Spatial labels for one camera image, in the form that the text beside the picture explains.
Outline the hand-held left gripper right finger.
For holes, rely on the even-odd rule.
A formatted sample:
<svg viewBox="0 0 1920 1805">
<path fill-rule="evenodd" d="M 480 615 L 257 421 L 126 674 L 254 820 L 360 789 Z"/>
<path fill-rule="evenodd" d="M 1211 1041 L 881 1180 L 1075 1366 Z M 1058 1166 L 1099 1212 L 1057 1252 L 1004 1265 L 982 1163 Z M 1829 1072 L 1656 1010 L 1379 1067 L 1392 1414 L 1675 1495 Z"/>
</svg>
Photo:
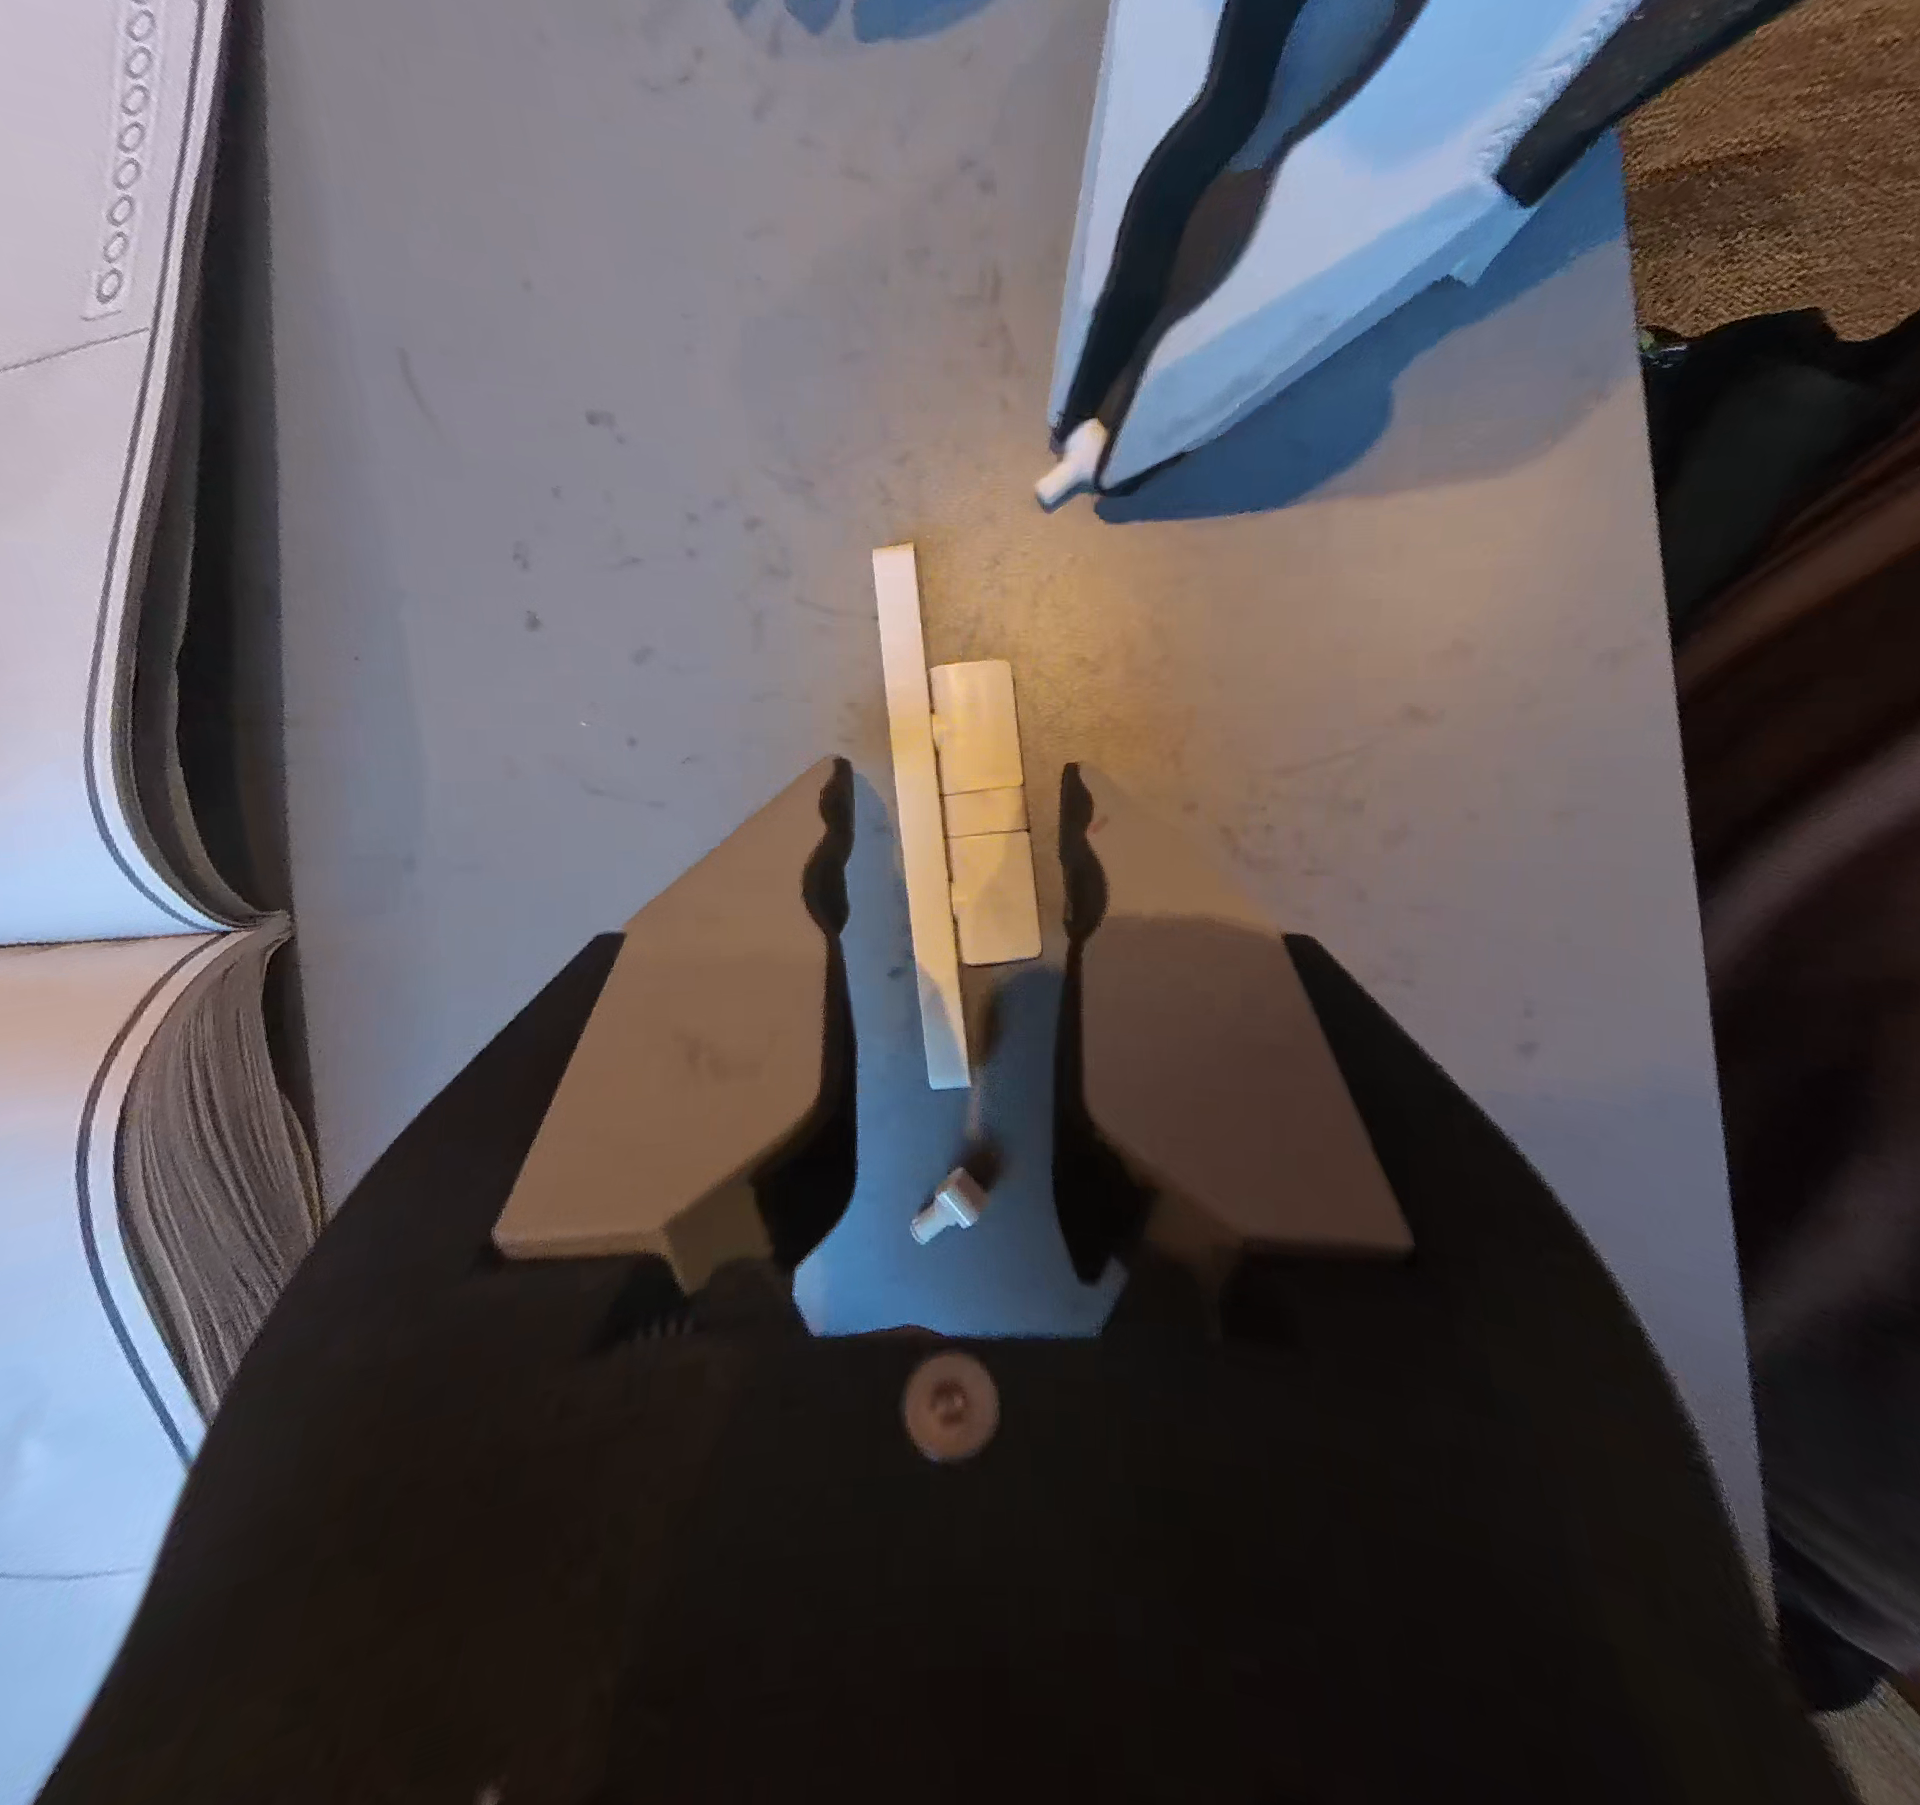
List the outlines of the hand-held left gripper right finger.
<svg viewBox="0 0 1920 1805">
<path fill-rule="evenodd" d="M 1055 1212 L 1091 1284 L 1153 1254 L 1402 1262 L 1412 1234 L 1279 923 L 1188 828 L 1063 768 Z"/>
</svg>

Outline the white toy beam brick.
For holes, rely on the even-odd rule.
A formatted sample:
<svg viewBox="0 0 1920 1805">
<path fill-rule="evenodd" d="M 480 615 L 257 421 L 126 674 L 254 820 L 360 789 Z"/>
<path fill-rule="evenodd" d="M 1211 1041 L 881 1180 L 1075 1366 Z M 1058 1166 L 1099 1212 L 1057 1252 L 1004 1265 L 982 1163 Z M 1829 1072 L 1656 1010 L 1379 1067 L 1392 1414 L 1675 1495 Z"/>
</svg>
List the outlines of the white toy beam brick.
<svg viewBox="0 0 1920 1805">
<path fill-rule="evenodd" d="M 1037 958 L 1037 875 L 1010 662 L 933 665 L 928 678 L 958 961 Z"/>
</svg>

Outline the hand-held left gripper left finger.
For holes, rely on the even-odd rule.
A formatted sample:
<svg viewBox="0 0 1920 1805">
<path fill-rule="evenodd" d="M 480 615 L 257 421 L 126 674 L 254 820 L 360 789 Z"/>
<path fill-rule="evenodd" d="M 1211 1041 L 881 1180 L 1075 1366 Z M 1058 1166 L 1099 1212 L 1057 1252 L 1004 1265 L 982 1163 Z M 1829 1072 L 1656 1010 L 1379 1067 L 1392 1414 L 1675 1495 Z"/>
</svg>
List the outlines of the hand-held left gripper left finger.
<svg viewBox="0 0 1920 1805">
<path fill-rule="evenodd" d="M 492 1225 L 514 1262 L 793 1273 L 855 1180 L 855 775 L 827 757 L 634 913 Z"/>
</svg>

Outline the long white toy beam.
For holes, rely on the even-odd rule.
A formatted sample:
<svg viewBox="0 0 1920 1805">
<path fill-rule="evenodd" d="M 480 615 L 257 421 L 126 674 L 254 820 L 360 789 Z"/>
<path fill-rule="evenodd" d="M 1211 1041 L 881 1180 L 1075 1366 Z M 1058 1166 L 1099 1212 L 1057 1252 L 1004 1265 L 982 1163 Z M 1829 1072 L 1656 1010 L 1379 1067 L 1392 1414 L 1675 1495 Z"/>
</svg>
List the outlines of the long white toy beam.
<svg viewBox="0 0 1920 1805">
<path fill-rule="evenodd" d="M 913 545 L 871 551 L 897 836 L 928 1082 L 972 1082 Z"/>
</svg>

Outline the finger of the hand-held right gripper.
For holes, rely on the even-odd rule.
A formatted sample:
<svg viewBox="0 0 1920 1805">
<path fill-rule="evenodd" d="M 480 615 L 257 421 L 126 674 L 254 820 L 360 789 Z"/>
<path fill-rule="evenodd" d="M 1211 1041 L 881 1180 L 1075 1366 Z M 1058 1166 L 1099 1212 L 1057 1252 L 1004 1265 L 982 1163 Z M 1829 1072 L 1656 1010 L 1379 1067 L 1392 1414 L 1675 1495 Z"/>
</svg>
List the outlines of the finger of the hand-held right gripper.
<svg viewBox="0 0 1920 1805">
<path fill-rule="evenodd" d="M 1629 0 L 1306 0 L 1122 381 L 1100 494 L 1233 428 L 1527 225 L 1497 163 Z"/>
<path fill-rule="evenodd" d="M 1206 189 L 1260 121 L 1306 0 L 1112 0 L 1048 423 L 1109 432 Z"/>
</svg>

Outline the open white instruction booklet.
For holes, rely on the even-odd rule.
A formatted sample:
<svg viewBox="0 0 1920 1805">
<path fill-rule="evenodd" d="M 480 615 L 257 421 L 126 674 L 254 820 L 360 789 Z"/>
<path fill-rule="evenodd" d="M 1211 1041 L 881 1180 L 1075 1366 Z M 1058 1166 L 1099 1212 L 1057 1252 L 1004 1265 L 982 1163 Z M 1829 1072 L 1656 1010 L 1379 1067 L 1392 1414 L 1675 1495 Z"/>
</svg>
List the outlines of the open white instruction booklet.
<svg viewBox="0 0 1920 1805">
<path fill-rule="evenodd" d="M 230 0 L 5 0 L 3 1776 L 95 1697 L 323 1222 L 181 758 Z"/>
</svg>

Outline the grey desk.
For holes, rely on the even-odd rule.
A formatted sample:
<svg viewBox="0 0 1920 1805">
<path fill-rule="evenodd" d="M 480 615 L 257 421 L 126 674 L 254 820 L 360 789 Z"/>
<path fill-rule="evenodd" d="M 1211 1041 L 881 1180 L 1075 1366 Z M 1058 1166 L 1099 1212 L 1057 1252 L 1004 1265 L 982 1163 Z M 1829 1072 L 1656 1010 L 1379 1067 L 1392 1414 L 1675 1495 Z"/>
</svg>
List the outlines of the grey desk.
<svg viewBox="0 0 1920 1805">
<path fill-rule="evenodd" d="M 1047 516 L 1110 0 L 252 0 L 317 1143 L 350 1193 L 596 931 L 856 773 L 825 1332 L 1091 1328 L 1048 1098 L 1063 764 L 1318 937 L 1602 1252 L 1764 1571 L 1619 155 L 1131 498 Z M 871 551 L 1012 670 L 1043 955 L 928 1082 Z M 982 1220 L 916 1245 L 953 1166 Z"/>
</svg>

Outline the small white toy connector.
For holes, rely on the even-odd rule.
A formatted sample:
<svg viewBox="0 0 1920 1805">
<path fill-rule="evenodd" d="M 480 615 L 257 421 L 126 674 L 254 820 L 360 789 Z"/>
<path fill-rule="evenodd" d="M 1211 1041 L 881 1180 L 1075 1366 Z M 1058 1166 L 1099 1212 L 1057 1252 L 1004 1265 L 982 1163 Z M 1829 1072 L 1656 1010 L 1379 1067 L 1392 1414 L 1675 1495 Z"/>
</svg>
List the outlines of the small white toy connector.
<svg viewBox="0 0 1920 1805">
<path fill-rule="evenodd" d="M 1053 514 L 1072 496 L 1099 493 L 1109 450 L 1109 428 L 1099 418 L 1080 421 L 1064 436 L 1053 466 L 1035 481 L 1041 506 Z"/>
<path fill-rule="evenodd" d="M 929 1245 L 946 1233 L 974 1229 L 986 1213 L 998 1176 L 1001 1169 L 991 1156 L 979 1156 L 946 1171 L 908 1222 L 913 1244 Z"/>
</svg>

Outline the person's brown shirt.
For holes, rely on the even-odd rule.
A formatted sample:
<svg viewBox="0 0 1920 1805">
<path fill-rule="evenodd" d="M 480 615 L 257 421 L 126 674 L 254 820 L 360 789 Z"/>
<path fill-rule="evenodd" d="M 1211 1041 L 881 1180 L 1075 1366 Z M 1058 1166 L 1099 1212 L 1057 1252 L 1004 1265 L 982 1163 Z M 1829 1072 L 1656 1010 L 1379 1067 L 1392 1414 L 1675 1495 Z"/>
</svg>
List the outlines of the person's brown shirt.
<svg viewBox="0 0 1920 1805">
<path fill-rule="evenodd" d="M 1917 1658 L 1917 468 L 1888 435 L 1677 651 L 1764 1518 L 1816 1711 Z"/>
</svg>

